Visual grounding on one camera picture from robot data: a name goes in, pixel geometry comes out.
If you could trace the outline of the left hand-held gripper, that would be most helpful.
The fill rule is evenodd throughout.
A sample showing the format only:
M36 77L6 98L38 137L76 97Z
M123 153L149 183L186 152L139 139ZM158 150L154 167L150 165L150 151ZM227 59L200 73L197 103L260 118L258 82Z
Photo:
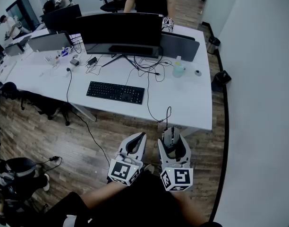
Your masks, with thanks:
M140 132L122 141L116 157L111 160L108 177L117 183L130 186L140 174L145 153L147 134Z

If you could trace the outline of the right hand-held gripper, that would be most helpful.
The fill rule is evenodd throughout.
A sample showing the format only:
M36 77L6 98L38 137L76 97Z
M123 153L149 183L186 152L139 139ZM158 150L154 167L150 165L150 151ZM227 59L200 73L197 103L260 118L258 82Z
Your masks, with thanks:
M161 182L168 192L185 191L193 185L193 168L191 168L191 150L180 134L180 139L185 149L184 156L181 161L174 162L170 156L173 152L173 146L166 146L161 138L158 139L159 158L161 161L162 171L160 173Z

